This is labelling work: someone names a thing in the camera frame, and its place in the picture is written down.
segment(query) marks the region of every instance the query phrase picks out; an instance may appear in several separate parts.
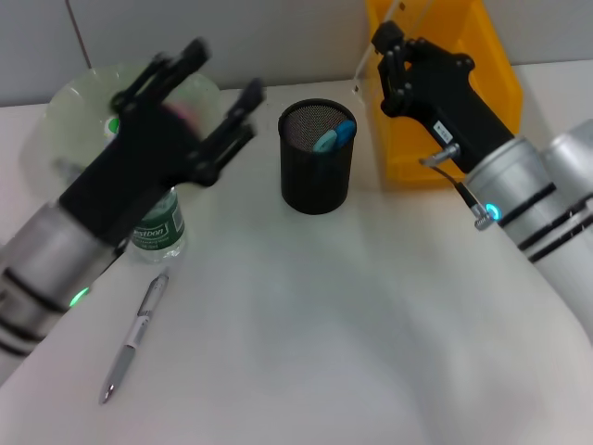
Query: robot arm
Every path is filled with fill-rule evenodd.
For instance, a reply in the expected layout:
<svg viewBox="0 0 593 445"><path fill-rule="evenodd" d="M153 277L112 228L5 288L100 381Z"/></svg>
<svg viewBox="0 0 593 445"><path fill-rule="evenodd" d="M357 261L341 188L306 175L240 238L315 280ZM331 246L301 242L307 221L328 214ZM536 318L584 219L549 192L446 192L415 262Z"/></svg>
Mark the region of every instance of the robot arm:
<svg viewBox="0 0 593 445"><path fill-rule="evenodd" d="M0 252L0 366L5 357L26 357L44 339L72 296L121 255L134 226L165 193L184 182L215 184L253 138L246 119L263 100L259 80L203 140L162 105L207 59L199 40L175 59L155 57L111 101L122 122L120 134Z"/></svg>
<svg viewBox="0 0 593 445"><path fill-rule="evenodd" d="M593 121L540 154L514 137L470 86L471 57L405 40L393 22L379 27L372 44L384 56L378 66L384 114L424 126L443 150L421 163L436 169L452 159L466 173L454 184L477 217L476 228L496 221L593 342Z"/></svg>

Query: clear container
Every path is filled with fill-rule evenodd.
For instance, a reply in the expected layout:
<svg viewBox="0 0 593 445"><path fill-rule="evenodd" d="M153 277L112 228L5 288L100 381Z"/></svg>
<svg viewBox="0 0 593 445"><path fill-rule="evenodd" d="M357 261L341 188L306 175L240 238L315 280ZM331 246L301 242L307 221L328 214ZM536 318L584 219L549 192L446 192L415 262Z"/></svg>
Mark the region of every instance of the clear container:
<svg viewBox="0 0 593 445"><path fill-rule="evenodd" d="M134 227L133 250L142 260L157 263L177 257L186 244L185 222L172 188Z"/></svg>

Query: white wall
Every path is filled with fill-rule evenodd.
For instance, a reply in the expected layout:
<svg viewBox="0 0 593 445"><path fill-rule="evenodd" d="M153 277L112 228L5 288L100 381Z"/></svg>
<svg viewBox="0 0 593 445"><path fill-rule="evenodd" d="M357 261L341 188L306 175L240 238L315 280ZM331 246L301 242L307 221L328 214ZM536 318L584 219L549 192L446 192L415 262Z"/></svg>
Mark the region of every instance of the white wall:
<svg viewBox="0 0 593 445"><path fill-rule="evenodd" d="M483 1L512 63L593 58L593 0ZM223 87L345 79L367 40L364 0L70 2L93 65L175 53L203 35L205 73ZM46 101L82 73L65 0L2 0L0 63L0 106Z"/></svg>

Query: black stripe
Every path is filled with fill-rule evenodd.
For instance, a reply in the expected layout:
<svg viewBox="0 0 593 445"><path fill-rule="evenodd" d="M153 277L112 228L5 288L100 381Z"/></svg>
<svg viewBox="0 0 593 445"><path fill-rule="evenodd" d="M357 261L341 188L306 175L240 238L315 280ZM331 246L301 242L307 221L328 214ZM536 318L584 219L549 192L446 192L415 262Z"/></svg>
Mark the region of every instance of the black stripe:
<svg viewBox="0 0 593 445"><path fill-rule="evenodd" d="M573 216L575 216L576 213L584 209L586 206L587 205L585 201L579 202L576 206L572 206L566 212L564 212L562 215L560 215L558 218L552 221L550 224L545 225L541 229L534 232L531 236L525 239L523 243L517 245L517 248L519 248L519 250L521 251L529 249L537 241L549 234L552 230L557 229L558 227L566 223Z"/></svg>
<svg viewBox="0 0 593 445"><path fill-rule="evenodd" d="M16 326L6 320L0 318L0 326L4 327L6 331L10 332L15 337L20 338L21 340L25 341L34 341L36 343L41 343L45 337L37 336L33 332L28 329L24 329L20 326Z"/></svg>
<svg viewBox="0 0 593 445"><path fill-rule="evenodd" d="M4 270L4 277L6 279L10 280L16 287L19 287L20 290L25 292L29 297L34 299L37 304L39 304L40 306L43 306L48 311L57 312L57 313L61 313L61 314L64 314L68 311L68 309L63 309L63 308L59 307L53 301L50 301L46 297L39 295L37 292L35 292L30 287L25 285L22 281L20 281L20 279L18 277L16 277L12 273L10 268Z"/></svg>
<svg viewBox="0 0 593 445"><path fill-rule="evenodd" d="M504 217L502 217L502 219L498 222L498 225L500 227L504 227L505 225L512 223L521 215L523 215L526 211L531 209L531 207L534 206L537 202L541 201L544 197L551 195L555 191L556 185L554 185L553 183L549 183L536 194L534 194L532 197L530 197L522 204L520 204L518 207L515 207L513 210L507 213Z"/></svg>
<svg viewBox="0 0 593 445"><path fill-rule="evenodd" d="M3 341L0 341L0 350L4 350L4 352L8 352L11 355L15 355L17 357L27 357L29 352L25 352L24 350L18 350L13 348L12 346L8 346Z"/></svg>
<svg viewBox="0 0 593 445"><path fill-rule="evenodd" d="M556 241L549 243L546 247L539 250L538 253L535 253L534 255L529 257L529 260L531 262L536 262L536 261L541 260L545 256L552 253L554 250L556 250L557 248L559 248L560 246L567 243L568 241L573 239L575 236L577 236L578 234L583 232L591 224L593 224L593 215L587 216L580 224L578 224L576 227L573 227L573 229L571 231L566 232L562 236L559 236L556 239Z"/></svg>

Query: black mesh pencil cup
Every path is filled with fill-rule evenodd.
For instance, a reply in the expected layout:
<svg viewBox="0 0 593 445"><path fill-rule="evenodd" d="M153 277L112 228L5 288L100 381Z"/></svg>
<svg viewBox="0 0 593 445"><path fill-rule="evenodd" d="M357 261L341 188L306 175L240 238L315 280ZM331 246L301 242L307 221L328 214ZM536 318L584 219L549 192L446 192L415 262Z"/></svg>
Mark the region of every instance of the black mesh pencil cup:
<svg viewBox="0 0 593 445"><path fill-rule="evenodd" d="M341 147L313 151L322 136L344 121L356 124L348 109L325 99L296 102L280 117L282 196L293 209L320 215L346 199L356 131Z"/></svg>

